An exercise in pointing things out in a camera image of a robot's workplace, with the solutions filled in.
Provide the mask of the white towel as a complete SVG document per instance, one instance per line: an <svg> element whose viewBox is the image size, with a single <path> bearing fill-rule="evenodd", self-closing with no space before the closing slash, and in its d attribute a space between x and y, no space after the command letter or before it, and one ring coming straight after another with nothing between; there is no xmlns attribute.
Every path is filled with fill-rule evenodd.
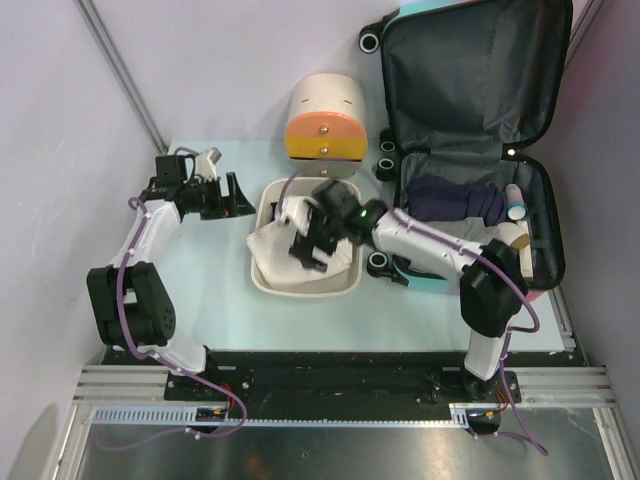
<svg viewBox="0 0 640 480"><path fill-rule="evenodd" d="M247 246L264 279L272 287L293 287L325 280L346 272L355 262L354 246L349 240L338 243L326 273L307 270L289 254L297 231L293 225L271 222L247 237Z"/></svg>

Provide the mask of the white rectangular tray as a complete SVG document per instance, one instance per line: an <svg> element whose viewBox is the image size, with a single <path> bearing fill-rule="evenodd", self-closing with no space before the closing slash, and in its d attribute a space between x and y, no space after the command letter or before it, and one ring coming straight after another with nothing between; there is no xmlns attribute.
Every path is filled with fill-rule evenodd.
<svg viewBox="0 0 640 480"><path fill-rule="evenodd" d="M282 178L271 182L263 190L256 215L255 228L252 233L272 222L270 220L270 204L272 202L278 202L281 194L285 194L285 196L308 196L315 187L323 182L324 179L321 177L298 177L293 180ZM325 280L312 281L293 287L272 287L264 279L252 254L250 264L251 278L259 289L274 295L289 297L331 297L344 295L352 291L358 285L361 278L363 253L360 247L354 244L353 246L354 253L356 254L354 264L346 272Z"/></svg>

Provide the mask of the pink and teal kids suitcase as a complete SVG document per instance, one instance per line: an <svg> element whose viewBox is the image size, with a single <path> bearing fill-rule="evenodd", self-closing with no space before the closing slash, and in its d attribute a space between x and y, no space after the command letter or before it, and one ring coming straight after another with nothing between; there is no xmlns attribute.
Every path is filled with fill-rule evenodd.
<svg viewBox="0 0 640 480"><path fill-rule="evenodd" d="M532 237L533 291L565 274L556 201L544 166L525 150L548 130L571 34L568 1L418 1L359 32L381 59L394 162L393 203L415 212L417 181L520 189Z"/></svg>

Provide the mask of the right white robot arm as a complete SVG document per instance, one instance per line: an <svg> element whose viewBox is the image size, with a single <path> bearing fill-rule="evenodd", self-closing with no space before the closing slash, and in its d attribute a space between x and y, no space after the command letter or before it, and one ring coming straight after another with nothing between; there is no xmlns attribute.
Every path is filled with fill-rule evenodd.
<svg viewBox="0 0 640 480"><path fill-rule="evenodd" d="M461 317L470 329L462 391L473 401L484 401L496 391L509 324L528 293L504 242L479 244L451 236L381 199L361 202L336 179L324 181L308 196L281 193L274 218L295 228L289 254L306 269L326 272L327 263L315 252L333 255L339 241L348 240L456 283Z"/></svg>

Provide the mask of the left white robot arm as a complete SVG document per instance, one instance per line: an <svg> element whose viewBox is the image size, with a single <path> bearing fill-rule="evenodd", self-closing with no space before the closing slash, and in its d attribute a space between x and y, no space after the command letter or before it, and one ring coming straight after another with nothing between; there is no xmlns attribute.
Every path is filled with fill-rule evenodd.
<svg viewBox="0 0 640 480"><path fill-rule="evenodd" d="M207 366L207 347L178 328L157 263L185 216L208 221L255 214L236 175L219 176L220 158L217 148L197 152L185 147L156 157L155 175L128 201L136 217L123 246L108 265L91 269L86 277L102 343L188 373L187 389L202 400L219 392L221 376Z"/></svg>

